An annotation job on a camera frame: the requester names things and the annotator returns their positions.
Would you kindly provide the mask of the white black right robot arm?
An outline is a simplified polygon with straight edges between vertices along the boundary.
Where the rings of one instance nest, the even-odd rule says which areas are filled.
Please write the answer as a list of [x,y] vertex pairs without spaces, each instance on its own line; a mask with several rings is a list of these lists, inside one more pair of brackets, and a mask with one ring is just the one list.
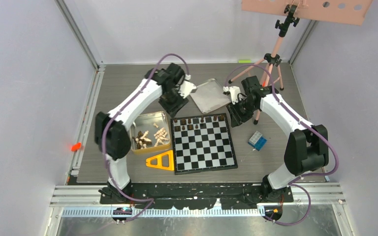
[[313,125],[285,103],[279,91],[263,87],[255,76],[247,77],[240,87],[223,87],[230,96],[227,104],[231,126],[237,127],[253,117],[256,110],[266,113],[287,136],[283,164],[266,175],[261,184],[261,195],[268,202],[275,201],[302,174],[325,167],[329,162],[328,131],[323,125]]

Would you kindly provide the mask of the black white folding chessboard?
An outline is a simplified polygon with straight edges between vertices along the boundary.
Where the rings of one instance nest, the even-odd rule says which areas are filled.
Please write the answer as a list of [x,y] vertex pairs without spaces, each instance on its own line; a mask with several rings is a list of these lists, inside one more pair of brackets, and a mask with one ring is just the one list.
[[[217,116],[216,121],[213,121],[213,116]],[[225,113],[204,115],[204,123],[200,123],[201,117],[170,120],[175,175],[238,168],[227,115]],[[182,119],[186,119],[184,125],[186,130],[182,130]],[[188,125],[193,125],[193,130],[188,130]],[[175,126],[179,126],[181,130],[176,132]]]

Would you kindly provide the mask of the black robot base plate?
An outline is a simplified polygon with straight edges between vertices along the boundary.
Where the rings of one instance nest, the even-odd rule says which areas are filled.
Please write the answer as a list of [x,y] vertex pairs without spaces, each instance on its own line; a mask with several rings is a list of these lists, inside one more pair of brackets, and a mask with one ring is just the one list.
[[211,209],[220,203],[223,209],[253,209],[260,203],[292,203],[290,188],[264,190],[255,183],[132,183],[124,189],[132,197],[122,196],[114,187],[99,189],[101,204],[131,204],[143,209],[145,199],[153,199],[151,209]]

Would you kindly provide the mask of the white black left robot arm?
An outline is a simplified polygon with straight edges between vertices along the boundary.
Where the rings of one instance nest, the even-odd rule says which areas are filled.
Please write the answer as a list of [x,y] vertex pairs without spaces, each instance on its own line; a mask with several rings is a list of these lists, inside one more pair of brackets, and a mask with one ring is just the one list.
[[127,203],[131,198],[131,180],[126,163],[131,149],[131,125],[156,100],[174,118],[196,89],[190,80],[190,74],[175,63],[169,64],[166,69],[150,69],[120,105],[107,113],[97,113],[94,141],[106,162],[108,189],[118,203]]

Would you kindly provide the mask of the gold tin box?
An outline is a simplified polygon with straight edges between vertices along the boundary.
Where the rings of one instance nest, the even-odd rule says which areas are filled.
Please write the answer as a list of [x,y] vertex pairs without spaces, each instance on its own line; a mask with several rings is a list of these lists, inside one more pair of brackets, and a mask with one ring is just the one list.
[[142,114],[131,124],[131,151],[147,154],[171,148],[171,131],[166,112]]

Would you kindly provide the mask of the tin lid with bears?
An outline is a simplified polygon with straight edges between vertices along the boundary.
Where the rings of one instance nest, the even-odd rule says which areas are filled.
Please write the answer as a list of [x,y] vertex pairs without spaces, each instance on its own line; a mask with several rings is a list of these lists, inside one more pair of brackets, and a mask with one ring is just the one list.
[[223,86],[215,78],[197,85],[197,90],[190,96],[202,114],[208,114],[231,102],[223,94]]

